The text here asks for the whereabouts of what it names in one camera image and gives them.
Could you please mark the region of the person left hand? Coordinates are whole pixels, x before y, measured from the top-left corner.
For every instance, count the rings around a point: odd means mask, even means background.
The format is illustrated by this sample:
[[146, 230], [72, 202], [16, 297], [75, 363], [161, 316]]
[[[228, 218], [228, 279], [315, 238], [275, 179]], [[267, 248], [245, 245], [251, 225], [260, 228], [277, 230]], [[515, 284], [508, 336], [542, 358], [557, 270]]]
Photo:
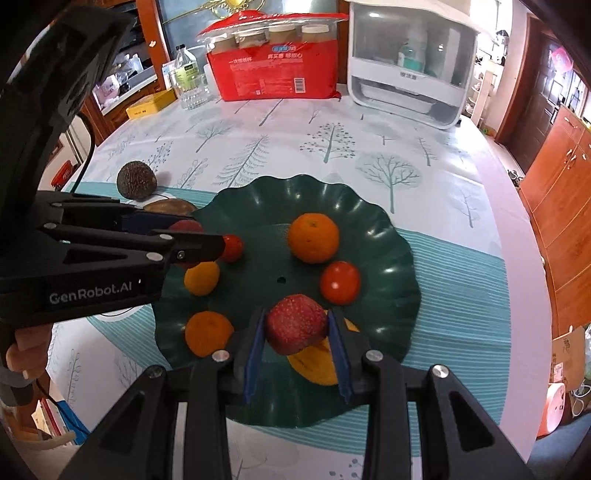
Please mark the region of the person left hand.
[[7, 368], [25, 380], [38, 379], [47, 365], [52, 328], [49, 324], [17, 330], [6, 353]]

